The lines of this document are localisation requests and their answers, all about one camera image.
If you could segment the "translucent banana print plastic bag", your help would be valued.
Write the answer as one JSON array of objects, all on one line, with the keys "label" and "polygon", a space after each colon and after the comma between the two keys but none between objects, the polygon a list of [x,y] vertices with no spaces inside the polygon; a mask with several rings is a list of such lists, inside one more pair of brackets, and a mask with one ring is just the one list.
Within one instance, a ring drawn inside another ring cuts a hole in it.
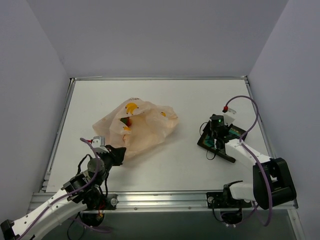
[{"label": "translucent banana print plastic bag", "polygon": [[[121,118],[130,117],[126,126]],[[125,160],[162,144],[175,130],[179,118],[170,106],[156,105],[140,98],[129,98],[92,125],[98,136],[104,136],[107,145],[125,147]]]}]

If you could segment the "red fake strawberry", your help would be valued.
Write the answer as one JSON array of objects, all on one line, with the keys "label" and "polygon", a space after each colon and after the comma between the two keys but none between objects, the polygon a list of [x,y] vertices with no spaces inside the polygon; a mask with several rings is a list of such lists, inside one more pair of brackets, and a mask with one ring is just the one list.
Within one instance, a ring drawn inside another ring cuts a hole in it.
[{"label": "red fake strawberry", "polygon": [[127,127],[130,127],[132,125],[132,121],[130,117],[123,117],[120,119],[120,121],[125,124]]}]

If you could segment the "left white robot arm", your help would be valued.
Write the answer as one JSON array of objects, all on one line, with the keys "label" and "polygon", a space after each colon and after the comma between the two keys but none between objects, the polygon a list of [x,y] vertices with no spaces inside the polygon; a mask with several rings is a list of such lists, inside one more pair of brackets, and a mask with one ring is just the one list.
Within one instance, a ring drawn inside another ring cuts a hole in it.
[{"label": "left white robot arm", "polygon": [[87,169],[78,170],[47,201],[17,220],[5,220],[0,228],[6,240],[40,240],[48,232],[84,210],[111,207],[112,199],[101,189],[107,183],[112,167],[121,166],[125,147],[106,145],[96,148],[94,156],[88,155]]}]

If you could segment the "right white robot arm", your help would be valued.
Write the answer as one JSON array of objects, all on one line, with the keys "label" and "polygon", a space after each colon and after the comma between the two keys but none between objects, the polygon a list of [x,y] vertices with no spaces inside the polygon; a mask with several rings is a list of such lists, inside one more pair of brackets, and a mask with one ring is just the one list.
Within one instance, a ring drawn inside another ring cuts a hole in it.
[{"label": "right white robot arm", "polygon": [[235,159],[249,169],[251,182],[237,180],[224,185],[222,200],[227,206],[239,201],[256,202],[262,209],[293,201],[297,192],[287,162],[272,158],[248,146],[242,139],[228,137],[232,124],[225,124],[223,115],[209,118],[209,129],[214,148],[225,156]]}]

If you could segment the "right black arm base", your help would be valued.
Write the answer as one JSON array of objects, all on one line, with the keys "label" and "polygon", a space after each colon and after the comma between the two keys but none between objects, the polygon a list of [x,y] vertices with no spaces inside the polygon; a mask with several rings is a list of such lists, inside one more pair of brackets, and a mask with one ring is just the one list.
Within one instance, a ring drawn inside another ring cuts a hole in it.
[{"label": "right black arm base", "polygon": [[222,191],[207,192],[206,200],[215,220],[226,227],[239,225],[244,220],[243,209],[252,207],[250,202],[233,199]]}]

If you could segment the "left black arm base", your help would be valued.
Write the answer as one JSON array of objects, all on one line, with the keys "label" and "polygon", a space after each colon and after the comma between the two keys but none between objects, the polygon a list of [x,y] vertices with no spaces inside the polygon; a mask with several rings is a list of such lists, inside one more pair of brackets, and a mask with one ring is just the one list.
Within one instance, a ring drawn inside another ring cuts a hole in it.
[{"label": "left black arm base", "polygon": [[101,195],[93,204],[90,204],[80,214],[81,221],[91,227],[98,227],[105,218],[104,211],[115,210],[118,204],[118,195],[109,193],[107,197]]}]

